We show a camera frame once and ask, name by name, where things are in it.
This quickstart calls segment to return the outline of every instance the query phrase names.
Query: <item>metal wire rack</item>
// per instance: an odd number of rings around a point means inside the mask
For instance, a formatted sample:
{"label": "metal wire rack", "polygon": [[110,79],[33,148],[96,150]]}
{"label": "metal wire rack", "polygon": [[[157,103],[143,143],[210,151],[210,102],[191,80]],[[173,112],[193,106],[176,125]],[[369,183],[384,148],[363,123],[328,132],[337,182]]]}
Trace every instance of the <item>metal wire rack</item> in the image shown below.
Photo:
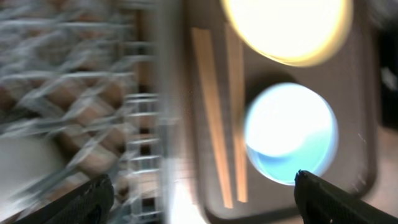
{"label": "metal wire rack", "polygon": [[11,218],[107,173],[116,192],[110,223],[160,222],[163,152],[147,28],[155,1],[3,0],[1,9],[1,137],[68,139],[71,155],[63,170],[13,196]]}

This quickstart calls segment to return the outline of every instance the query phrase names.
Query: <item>wooden stick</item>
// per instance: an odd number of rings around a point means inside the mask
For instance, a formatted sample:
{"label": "wooden stick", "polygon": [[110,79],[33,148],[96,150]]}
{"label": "wooden stick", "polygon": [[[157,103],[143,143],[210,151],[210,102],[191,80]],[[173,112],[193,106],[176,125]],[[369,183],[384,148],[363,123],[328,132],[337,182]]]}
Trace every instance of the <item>wooden stick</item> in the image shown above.
{"label": "wooden stick", "polygon": [[224,206],[232,208],[232,194],[229,180],[228,161],[226,156],[223,122],[221,119],[220,97],[213,56],[213,46],[209,30],[192,29],[192,40],[197,58],[201,80],[201,92],[206,108],[206,117],[210,129],[213,152],[216,159],[218,180]]}
{"label": "wooden stick", "polygon": [[225,25],[229,73],[229,98],[235,152],[236,191],[240,202],[248,201],[246,178],[246,143],[243,137],[244,119],[244,69],[241,39],[228,24]]}

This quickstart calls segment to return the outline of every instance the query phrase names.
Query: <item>blue bowl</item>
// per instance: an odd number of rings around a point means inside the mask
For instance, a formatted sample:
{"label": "blue bowl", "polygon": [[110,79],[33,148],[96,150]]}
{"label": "blue bowl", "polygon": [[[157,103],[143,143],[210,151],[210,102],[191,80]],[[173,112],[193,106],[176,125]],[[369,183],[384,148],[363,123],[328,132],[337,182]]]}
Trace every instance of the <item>blue bowl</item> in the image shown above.
{"label": "blue bowl", "polygon": [[267,88],[251,103],[244,124],[246,152],[267,178],[294,185],[297,171],[322,175],[334,159],[338,126],[329,104],[295,83]]}

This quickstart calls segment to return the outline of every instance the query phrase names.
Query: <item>wire grid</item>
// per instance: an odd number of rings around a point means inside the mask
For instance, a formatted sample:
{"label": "wire grid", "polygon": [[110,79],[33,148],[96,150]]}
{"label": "wire grid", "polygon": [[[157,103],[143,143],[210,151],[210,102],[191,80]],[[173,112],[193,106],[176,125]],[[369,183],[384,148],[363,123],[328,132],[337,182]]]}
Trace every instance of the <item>wire grid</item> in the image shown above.
{"label": "wire grid", "polygon": [[[132,10],[148,10],[154,8],[152,3],[121,1],[120,6]],[[146,41],[135,41],[134,37],[130,35],[134,31],[131,25],[124,24],[123,19],[118,16],[117,18],[119,19],[101,22],[69,22],[54,18],[11,18],[0,21],[0,27],[4,30],[12,30],[12,33],[17,32],[17,36],[24,36],[25,33],[31,32],[40,33],[40,35],[47,35],[49,39],[55,38],[58,43],[61,43],[46,46],[47,50],[41,52],[40,43],[36,43],[35,40],[28,41],[27,44],[30,48],[25,45],[17,45],[17,43],[10,44],[13,35],[4,42],[0,40],[0,49],[11,58],[5,58],[4,54],[0,56],[0,82],[7,88],[10,98],[15,101],[12,107],[27,108],[42,117],[22,123],[4,124],[2,129],[4,136],[43,133],[46,133],[46,136],[51,136],[60,129],[71,125],[70,122],[73,121],[78,123],[77,125],[83,126],[85,131],[98,132],[82,146],[84,150],[79,153],[84,155],[91,152],[93,146],[97,145],[106,135],[109,127],[117,124],[119,118],[122,118],[124,129],[129,131],[124,132],[125,139],[127,139],[126,152],[120,157],[119,163],[126,162],[127,169],[119,170],[117,167],[113,175],[127,177],[129,196],[118,208],[120,216],[115,220],[118,220],[118,223],[159,221],[162,216],[159,169],[162,152],[156,129],[158,99],[156,94],[139,93],[139,74],[131,74],[129,71],[135,63],[154,61],[153,44]],[[89,30],[94,32],[92,35],[104,35],[104,38],[99,41],[90,39],[92,37],[87,34],[90,33]],[[100,50],[94,51],[93,54],[88,52],[87,55],[80,58],[68,58],[64,54],[64,52],[73,51],[73,46],[81,43],[84,44],[77,49],[77,52],[84,52],[85,47],[90,47],[93,42],[97,47],[99,45],[99,49],[110,48],[113,51],[111,59],[103,57],[106,54]],[[37,56],[51,63],[29,61],[34,60]],[[96,63],[85,62],[90,58],[94,58]],[[123,86],[121,91],[125,100],[123,105],[117,109],[108,101],[98,97],[106,89],[106,85],[112,81],[117,81]],[[65,85],[65,88],[64,92],[58,93],[58,95],[65,96],[66,93],[70,95],[71,102],[64,102],[66,106],[60,104],[57,94],[55,94],[55,100],[50,96],[52,91],[60,85]],[[80,108],[87,104],[92,104],[93,107],[100,105],[102,114],[89,121],[80,119],[79,114],[82,113]],[[142,124],[145,122],[151,123],[152,127],[143,129]],[[41,206],[45,205],[44,195],[53,190],[60,180],[74,174],[72,170],[80,160],[71,161],[60,174],[55,174],[55,177],[46,180],[44,182],[45,189],[42,185],[34,186],[34,189],[40,189],[37,203]],[[33,209],[26,210],[24,213],[29,214],[31,211]]]}

